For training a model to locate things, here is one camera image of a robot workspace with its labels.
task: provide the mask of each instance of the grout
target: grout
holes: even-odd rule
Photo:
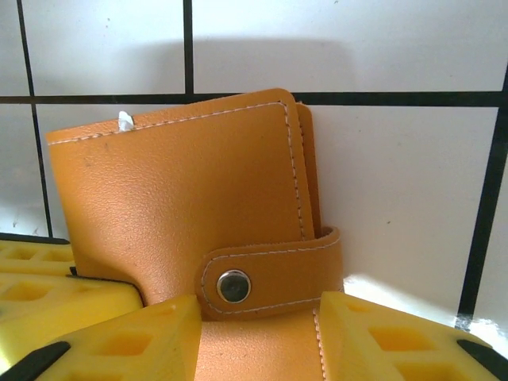
[[[186,94],[41,95],[0,96],[5,104],[144,104],[184,105],[238,93],[195,94],[192,63],[186,71]],[[312,106],[413,106],[413,107],[507,107],[505,91],[417,92],[304,92],[293,93],[298,102]]]
[[[192,37],[192,32],[192,0],[183,0],[185,94],[194,93],[194,38]]]
[[[33,89],[32,67],[30,64],[29,46],[28,41],[26,39],[25,16],[23,14],[23,4],[21,0],[17,0],[17,15],[19,17],[19,27],[21,33],[21,43],[23,45],[23,55],[25,56],[26,76],[29,83],[29,93],[30,98],[33,99],[35,93]],[[46,225],[48,226],[48,235],[50,237],[53,237],[51,215],[49,213],[48,188],[46,186],[46,175],[44,173],[44,160],[42,157],[42,145],[40,142],[39,121],[37,119],[37,107],[36,104],[33,102],[31,102],[31,105],[32,105],[33,132],[37,147],[37,159],[39,162],[40,187],[42,190],[42,198],[44,202],[44,213],[46,215]]]
[[[508,95],[508,67],[502,94]],[[491,150],[487,161],[482,195],[479,200],[475,230],[471,239],[468,266],[464,275],[462,294],[457,311],[456,328],[468,330],[475,313],[476,301],[483,275],[483,266],[487,258],[492,225],[498,205],[502,177],[508,156],[508,106],[505,104],[498,110],[492,136]]]
[[[29,242],[34,244],[69,244],[69,241],[63,238],[29,236],[14,233],[0,233],[0,241]]]

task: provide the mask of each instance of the wallet flap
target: wallet flap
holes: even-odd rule
[[[322,238],[281,244],[222,248],[211,252],[198,270],[195,286],[202,310],[217,320],[263,318],[319,305],[323,291],[343,287],[339,231],[326,228]],[[228,288],[243,300],[228,301]]]

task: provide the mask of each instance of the wallet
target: wallet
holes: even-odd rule
[[[47,135],[77,276],[146,306],[195,294],[197,380],[324,379],[316,307],[343,288],[313,122],[272,89]]]

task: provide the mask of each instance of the metal snap button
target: metal snap button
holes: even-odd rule
[[[251,280],[243,271],[226,271],[217,281],[217,292],[228,303],[243,302],[251,292]]]

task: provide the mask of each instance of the yellow foam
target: yellow foam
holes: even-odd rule
[[[181,296],[58,339],[71,345],[37,381],[192,381],[201,314]]]
[[[0,272],[68,275],[74,266],[69,244],[0,241]]]
[[[0,373],[58,336],[141,307],[124,283],[0,273]]]
[[[328,381],[495,381],[457,343],[469,333],[340,292],[319,313]]]

